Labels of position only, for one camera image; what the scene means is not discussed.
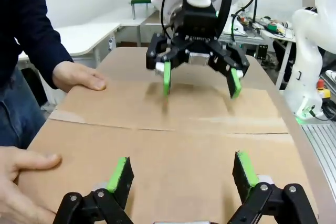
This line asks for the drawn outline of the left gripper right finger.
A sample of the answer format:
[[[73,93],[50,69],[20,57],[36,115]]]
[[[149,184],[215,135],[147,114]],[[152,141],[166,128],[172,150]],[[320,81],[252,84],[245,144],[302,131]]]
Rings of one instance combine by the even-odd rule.
[[[232,175],[242,203],[232,223],[259,223],[262,216],[272,216],[276,223],[318,222],[300,184],[278,188],[270,177],[255,173],[246,152],[235,153]]]

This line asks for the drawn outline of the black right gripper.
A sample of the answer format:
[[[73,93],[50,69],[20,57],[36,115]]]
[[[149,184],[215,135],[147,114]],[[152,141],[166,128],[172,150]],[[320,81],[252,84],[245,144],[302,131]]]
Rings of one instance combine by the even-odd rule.
[[[213,40],[216,35],[217,15],[213,5],[195,7],[182,1],[182,8],[173,18],[173,37],[153,34],[145,55],[148,70],[155,70],[163,77],[163,93],[171,88],[171,70],[183,63],[208,64],[226,77],[231,99],[239,96],[250,63],[243,50],[236,45]]]

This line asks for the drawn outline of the person's right hand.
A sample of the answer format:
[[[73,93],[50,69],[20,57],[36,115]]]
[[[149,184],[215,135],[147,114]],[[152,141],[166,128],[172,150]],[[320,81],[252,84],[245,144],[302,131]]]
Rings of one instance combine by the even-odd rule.
[[[1,217],[14,223],[53,223],[55,214],[24,195],[15,184],[21,170],[46,170],[61,162],[58,154],[1,147]]]

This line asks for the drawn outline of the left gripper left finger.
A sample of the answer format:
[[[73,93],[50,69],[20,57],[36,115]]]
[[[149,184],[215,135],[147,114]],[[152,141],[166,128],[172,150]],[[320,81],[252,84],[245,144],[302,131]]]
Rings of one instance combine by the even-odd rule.
[[[65,194],[53,223],[132,223],[125,207],[133,179],[130,158],[120,158],[105,188],[86,196],[77,192]]]

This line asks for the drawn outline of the person's left hand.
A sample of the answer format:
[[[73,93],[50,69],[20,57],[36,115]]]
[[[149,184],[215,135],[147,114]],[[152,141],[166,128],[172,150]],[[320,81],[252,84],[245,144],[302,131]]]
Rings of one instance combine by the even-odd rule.
[[[52,72],[54,85],[64,92],[75,86],[84,86],[91,90],[101,91],[107,86],[104,76],[96,69],[70,61],[63,61],[55,66]]]

